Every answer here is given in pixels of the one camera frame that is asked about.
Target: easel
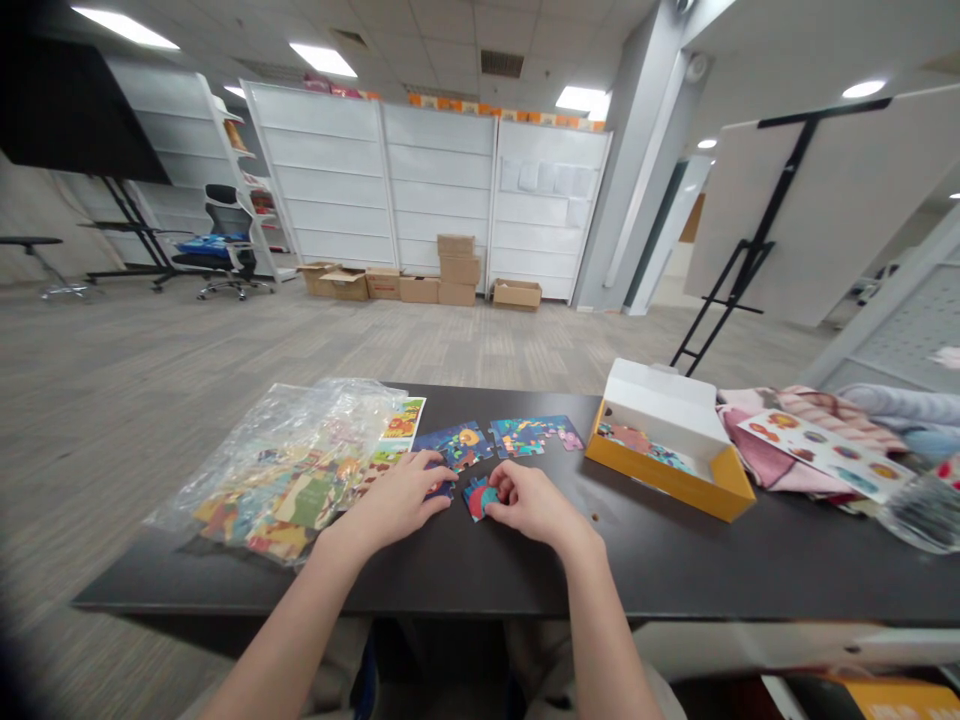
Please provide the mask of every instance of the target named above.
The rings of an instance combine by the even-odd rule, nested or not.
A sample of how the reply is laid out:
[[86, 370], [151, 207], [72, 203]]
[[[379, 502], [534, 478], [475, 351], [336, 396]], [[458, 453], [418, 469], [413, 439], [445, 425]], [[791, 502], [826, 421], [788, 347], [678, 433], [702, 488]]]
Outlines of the easel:
[[[118, 178], [112, 178], [113, 184], [111, 185], [111, 178], [101, 175], [100, 179], [103, 181], [103, 184], [107, 186], [107, 190], [110, 191], [110, 195], [113, 197], [113, 201], [117, 204], [117, 207], [120, 208], [120, 212], [123, 213], [123, 216], [127, 219], [127, 222], [123, 223], [111, 223], [111, 222], [94, 222], [94, 223], [84, 223], [83, 227], [95, 227], [99, 230], [113, 230], [115, 232], [132, 232], [140, 239], [140, 243], [143, 245], [144, 249], [150, 255], [150, 259], [153, 261], [155, 267], [152, 268], [135, 268], [135, 269], [126, 269], [126, 270], [109, 270], [106, 272], [94, 272], [87, 273], [87, 280], [93, 285], [97, 284], [97, 279], [102, 277], [130, 277], [130, 276], [143, 276], [143, 275], [162, 275], [162, 280], [155, 280], [153, 288], [154, 292], [162, 292], [163, 286], [160, 282], [170, 279], [176, 275], [202, 275], [204, 273], [193, 270], [180, 270], [179, 268], [174, 267], [170, 261], [167, 259], [166, 254], [163, 252], [160, 247], [160, 242], [157, 240], [157, 236], [154, 232], [185, 232], [182, 230], [162, 230], [159, 231], [156, 228], [152, 228], [147, 224], [147, 221], [144, 219], [143, 214], [140, 212], [140, 208], [137, 207], [136, 202], [130, 196], [130, 193], [127, 191], [126, 186], [123, 184], [123, 180]], [[185, 232], [187, 235], [193, 235], [192, 232]]]
[[[763, 212], [763, 217], [760, 220], [760, 225], [757, 227], [757, 232], [754, 234], [752, 240], [742, 239], [739, 243], [737, 243], [737, 247], [734, 249], [730, 259], [727, 260], [727, 264], [724, 266], [723, 272], [720, 273], [720, 277], [717, 279], [717, 282], [710, 291], [710, 294], [703, 298], [703, 307], [700, 308], [697, 318], [693, 321], [693, 325], [691, 325], [690, 329], [687, 331], [687, 335], [683, 339], [683, 342], [680, 343], [680, 348], [673, 356], [673, 360], [670, 361], [671, 367], [676, 366], [681, 355], [689, 355], [694, 360], [684, 375], [686, 377], [690, 377], [693, 374], [693, 371], [696, 370], [697, 365], [700, 364], [703, 356], [706, 355], [707, 350], [710, 349], [710, 346], [713, 344], [713, 341], [716, 339], [717, 335], [720, 334], [721, 328], [723, 328], [724, 324], [727, 322], [727, 319], [735, 309], [740, 308], [741, 310], [747, 310], [748, 312], [754, 312], [760, 315], [763, 314], [763, 310], [740, 305], [740, 298], [743, 297], [743, 294], [750, 287], [750, 283], [753, 281], [753, 278], [756, 277], [756, 274], [762, 267], [764, 260], [767, 259], [767, 256], [770, 255], [770, 251], [773, 250], [774, 246], [776, 245], [776, 242], [767, 240], [767, 235], [770, 233], [770, 228], [773, 226], [773, 223], [777, 218], [777, 213], [780, 211], [780, 206], [783, 204], [783, 200], [787, 196], [787, 191], [790, 190], [790, 185], [797, 175], [800, 164], [803, 162], [803, 156], [806, 154], [807, 148], [810, 147], [810, 141], [813, 139], [813, 135], [816, 133], [817, 126], [820, 124], [820, 121], [825, 118], [837, 117], [840, 115], [852, 115], [854, 113], [882, 110], [890, 104], [890, 101], [891, 98], [884, 98], [881, 100], [858, 103], [856, 105], [845, 105], [841, 107], [828, 108], [826, 110], [817, 110], [815, 112], [786, 115], [784, 117], [773, 118], [770, 120], [761, 120], [757, 123], [758, 130], [768, 127], [777, 127], [780, 125], [793, 125], [795, 123], [803, 123], [803, 129], [801, 130], [800, 137], [797, 138], [797, 142], [793, 147], [793, 152], [790, 153], [790, 157], [780, 173], [780, 179], [777, 181], [773, 195], [770, 197], [770, 202], [767, 203], [767, 207]], [[746, 255], [744, 256], [743, 264], [740, 266], [740, 270], [737, 272], [737, 277], [733, 281], [733, 286], [730, 288], [730, 293], [727, 295], [726, 300], [718, 300], [717, 295], [720, 293], [720, 288], [723, 287], [723, 284], [727, 280], [727, 276], [730, 274], [733, 266], [736, 265], [741, 253], [746, 253]], [[726, 310], [723, 311], [723, 315], [720, 316], [717, 324], [710, 332], [707, 341], [703, 344], [703, 347], [700, 348], [700, 352], [688, 350], [687, 345], [690, 343], [693, 334], [697, 331], [700, 321], [703, 320], [704, 315], [707, 314], [707, 310], [713, 303], [723, 305]]]

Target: television screen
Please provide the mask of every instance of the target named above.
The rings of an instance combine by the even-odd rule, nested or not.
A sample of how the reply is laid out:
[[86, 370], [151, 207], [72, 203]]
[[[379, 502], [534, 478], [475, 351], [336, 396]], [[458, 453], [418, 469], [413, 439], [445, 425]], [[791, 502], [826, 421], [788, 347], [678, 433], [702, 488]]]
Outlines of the television screen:
[[170, 184], [96, 48], [30, 38], [7, 55], [0, 67], [0, 148], [11, 162]]

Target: blue cushion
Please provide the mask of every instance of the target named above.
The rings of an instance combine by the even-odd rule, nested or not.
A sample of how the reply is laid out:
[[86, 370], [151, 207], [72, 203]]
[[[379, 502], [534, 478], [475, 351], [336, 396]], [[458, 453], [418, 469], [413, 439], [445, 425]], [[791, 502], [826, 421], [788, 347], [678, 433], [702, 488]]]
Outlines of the blue cushion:
[[177, 249], [189, 255], [214, 255], [229, 258], [227, 243], [250, 242], [247, 233], [233, 233], [231, 235], [197, 235], [186, 242], [177, 243]]

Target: dark table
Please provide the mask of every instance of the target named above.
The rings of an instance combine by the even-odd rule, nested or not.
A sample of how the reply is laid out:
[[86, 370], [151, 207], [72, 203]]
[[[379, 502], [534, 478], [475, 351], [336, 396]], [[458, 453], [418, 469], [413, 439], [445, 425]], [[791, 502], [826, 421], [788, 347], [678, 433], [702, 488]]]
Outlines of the dark table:
[[[600, 402], [595, 396], [389, 384], [428, 398], [421, 434], [469, 420], [486, 433], [492, 420], [565, 414], [586, 442]], [[923, 553], [876, 522], [787, 494], [761, 494], [728, 525], [582, 452], [566, 452], [555, 437], [546, 447], [544, 455], [519, 462], [543, 469], [578, 510], [596, 517], [632, 620], [960, 627], [960, 556]], [[492, 520], [474, 524], [467, 513], [462, 487], [497, 463], [493, 458], [465, 470], [450, 510], [374, 556], [344, 613], [565, 617], [566, 586], [554, 553]], [[73, 606], [236, 654], [234, 645], [242, 650], [249, 637], [229, 644], [214, 620], [255, 632], [293, 577], [249, 553], [145, 528]]]

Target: cardboard box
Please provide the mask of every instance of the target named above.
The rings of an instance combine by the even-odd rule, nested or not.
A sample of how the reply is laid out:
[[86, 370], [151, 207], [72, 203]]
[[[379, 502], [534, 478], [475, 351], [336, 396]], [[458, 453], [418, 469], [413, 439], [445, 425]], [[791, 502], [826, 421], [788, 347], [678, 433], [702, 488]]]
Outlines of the cardboard box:
[[480, 258], [441, 255], [440, 279], [455, 285], [476, 287], [480, 282]]
[[476, 285], [457, 285], [440, 279], [439, 300], [441, 305], [473, 307], [477, 302]]
[[473, 235], [437, 235], [437, 255], [440, 257], [473, 257]]
[[363, 270], [335, 270], [325, 275], [323, 281], [333, 285], [333, 296], [337, 300], [365, 302], [369, 297], [366, 272]]
[[303, 275], [303, 281], [307, 285], [307, 292], [319, 297], [333, 297], [333, 284], [323, 281], [324, 275], [339, 270], [340, 263], [315, 262], [306, 265], [298, 265], [297, 272]]
[[371, 300], [399, 300], [400, 271], [397, 268], [367, 268], [367, 294]]
[[403, 302], [439, 302], [440, 278], [433, 275], [401, 276], [400, 299]]
[[540, 287], [540, 283], [497, 278], [493, 284], [494, 307], [536, 312], [540, 309], [540, 298], [542, 296], [543, 289]]
[[[714, 405], [716, 388], [618, 358], [603, 391], [586, 455], [714, 517], [733, 522], [756, 501]], [[607, 409], [622, 425], [692, 461], [689, 474], [597, 434]]]
[[960, 701], [949, 687], [904, 677], [787, 675], [809, 717], [829, 720], [956, 718]]

